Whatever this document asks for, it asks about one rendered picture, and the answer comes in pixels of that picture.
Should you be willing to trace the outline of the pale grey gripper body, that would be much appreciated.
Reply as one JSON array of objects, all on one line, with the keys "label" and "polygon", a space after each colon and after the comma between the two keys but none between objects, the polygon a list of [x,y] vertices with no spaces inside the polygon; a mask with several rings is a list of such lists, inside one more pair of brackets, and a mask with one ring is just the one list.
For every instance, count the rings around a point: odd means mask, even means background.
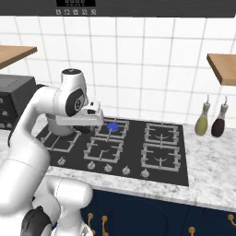
[{"label": "pale grey gripper body", "polygon": [[100,126],[103,124],[103,111],[83,109],[72,117],[57,116],[56,122],[59,125]]}]

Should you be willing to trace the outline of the black gas hob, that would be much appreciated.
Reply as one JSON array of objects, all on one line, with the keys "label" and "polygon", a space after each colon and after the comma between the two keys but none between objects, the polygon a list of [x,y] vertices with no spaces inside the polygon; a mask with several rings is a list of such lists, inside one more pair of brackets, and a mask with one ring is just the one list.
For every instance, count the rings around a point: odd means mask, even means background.
[{"label": "black gas hob", "polygon": [[[119,128],[108,130],[107,124],[117,123]],[[57,136],[44,127],[37,138],[51,155],[51,165],[78,171],[90,171],[113,176],[170,183],[187,186],[183,127],[180,124],[164,124],[106,117],[103,125],[88,134],[76,131],[69,136]],[[65,158],[65,164],[57,161]],[[88,164],[96,164],[94,170]],[[106,172],[106,164],[112,166]],[[130,173],[123,175],[128,166]],[[141,171],[147,169],[144,178]]]}]

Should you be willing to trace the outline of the black toaster oven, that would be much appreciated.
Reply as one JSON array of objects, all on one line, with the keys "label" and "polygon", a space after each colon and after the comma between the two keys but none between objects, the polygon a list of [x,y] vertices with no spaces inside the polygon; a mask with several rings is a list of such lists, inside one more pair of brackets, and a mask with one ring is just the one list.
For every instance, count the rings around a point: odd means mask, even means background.
[{"label": "black toaster oven", "polygon": [[10,130],[36,88],[34,77],[0,74],[0,129]]}]

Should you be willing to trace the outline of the navy cupboard door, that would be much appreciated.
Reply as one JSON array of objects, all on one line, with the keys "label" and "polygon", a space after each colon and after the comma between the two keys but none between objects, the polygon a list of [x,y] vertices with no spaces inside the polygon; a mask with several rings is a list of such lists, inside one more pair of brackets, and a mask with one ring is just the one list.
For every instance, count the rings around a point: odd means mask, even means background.
[{"label": "navy cupboard door", "polygon": [[99,236],[98,222],[97,222],[97,202],[96,202],[96,192],[92,192],[92,198],[89,204],[81,209],[81,216],[84,222],[88,225],[88,213],[93,214],[93,220],[91,221],[91,228],[96,231],[95,236]]},{"label": "navy cupboard door", "polygon": [[187,205],[99,190],[96,198],[109,236],[182,236]]},{"label": "navy cupboard door", "polygon": [[190,227],[195,227],[194,236],[236,236],[236,227],[231,225],[228,214],[236,213],[210,209],[200,206],[190,206],[186,217],[183,236],[191,236],[188,232]]}]

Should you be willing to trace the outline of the yellow oil bottle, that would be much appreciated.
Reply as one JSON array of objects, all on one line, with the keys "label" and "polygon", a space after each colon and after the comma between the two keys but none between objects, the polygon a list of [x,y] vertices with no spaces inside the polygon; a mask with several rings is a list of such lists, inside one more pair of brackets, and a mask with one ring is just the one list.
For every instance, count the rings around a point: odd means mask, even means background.
[{"label": "yellow oil bottle", "polygon": [[208,126],[207,115],[209,108],[210,108],[209,100],[206,100],[206,102],[203,104],[202,112],[195,123],[195,133],[198,136],[203,136],[207,131],[207,126]]}]

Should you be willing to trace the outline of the dark brown vinegar bottle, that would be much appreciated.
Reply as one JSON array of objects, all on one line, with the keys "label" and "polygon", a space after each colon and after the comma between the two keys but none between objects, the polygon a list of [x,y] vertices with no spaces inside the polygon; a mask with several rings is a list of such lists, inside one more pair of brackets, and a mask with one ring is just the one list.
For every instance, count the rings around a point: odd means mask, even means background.
[{"label": "dark brown vinegar bottle", "polygon": [[222,136],[225,129],[225,115],[228,108],[228,99],[225,99],[225,102],[221,104],[218,118],[215,120],[211,127],[211,135],[213,137]]}]

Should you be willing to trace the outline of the dark range hood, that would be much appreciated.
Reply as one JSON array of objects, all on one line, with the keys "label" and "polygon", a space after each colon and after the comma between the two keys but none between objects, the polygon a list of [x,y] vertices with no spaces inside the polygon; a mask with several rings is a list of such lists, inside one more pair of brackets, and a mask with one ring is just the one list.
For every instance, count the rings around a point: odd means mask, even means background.
[{"label": "dark range hood", "polygon": [[234,18],[236,0],[0,0],[0,16]]}]

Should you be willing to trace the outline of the wooden wall shelf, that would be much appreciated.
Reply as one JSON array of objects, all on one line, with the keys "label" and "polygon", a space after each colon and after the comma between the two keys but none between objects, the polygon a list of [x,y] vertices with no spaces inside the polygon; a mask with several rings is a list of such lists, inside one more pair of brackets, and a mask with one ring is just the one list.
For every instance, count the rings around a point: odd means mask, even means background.
[{"label": "wooden wall shelf", "polygon": [[37,48],[32,46],[0,45],[0,69],[12,65],[36,52]]},{"label": "wooden wall shelf", "polygon": [[221,86],[236,87],[236,54],[209,53],[206,59]]}]

